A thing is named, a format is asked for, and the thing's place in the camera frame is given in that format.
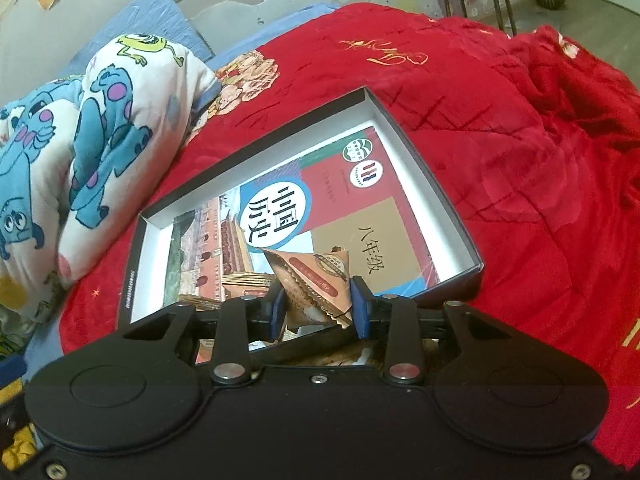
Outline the black shallow cardboard box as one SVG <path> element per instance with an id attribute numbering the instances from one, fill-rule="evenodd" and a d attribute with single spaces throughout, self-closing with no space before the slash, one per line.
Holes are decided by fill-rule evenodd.
<path id="1" fill-rule="evenodd" d="M 380 101 L 358 89 L 326 103 L 247 145 L 143 211 L 134 236 L 122 289 L 118 331 L 108 341 L 131 359 L 145 353 L 175 353 L 186 362 L 212 348 L 221 302 L 245 294 L 265 296 L 277 280 L 271 274 L 236 276 L 240 292 L 225 300 L 181 295 L 163 303 L 165 272 L 175 218 L 201 203 L 287 162 L 326 141 L 372 126 L 383 144 L 416 215 L 439 277 L 438 283 L 410 298 L 435 310 L 449 299 L 463 299 L 480 284 L 484 263 L 454 206 L 408 136 Z M 266 361 L 287 361 L 351 344 L 355 326 L 288 327 L 288 300 L 280 337 L 250 343 Z"/>

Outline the colourful history textbook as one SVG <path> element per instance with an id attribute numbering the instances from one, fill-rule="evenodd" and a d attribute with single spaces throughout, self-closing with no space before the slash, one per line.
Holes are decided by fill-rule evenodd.
<path id="1" fill-rule="evenodd" d="M 225 300 L 236 276 L 271 274 L 267 250 L 344 250 L 376 294 L 419 295 L 439 277 L 383 141 L 372 126 L 301 152 L 175 218 L 163 303 Z"/>

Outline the red plush blanket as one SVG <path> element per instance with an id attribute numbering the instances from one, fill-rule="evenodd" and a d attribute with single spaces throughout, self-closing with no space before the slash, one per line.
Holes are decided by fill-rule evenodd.
<path id="1" fill-rule="evenodd" d="M 550 27 L 515 37 L 351 4 L 222 61 L 258 93 L 210 118 L 160 184 L 368 87 L 454 203 L 485 263 L 475 305 L 593 365 L 611 393 L 597 449 L 639 461 L 639 95 Z"/>

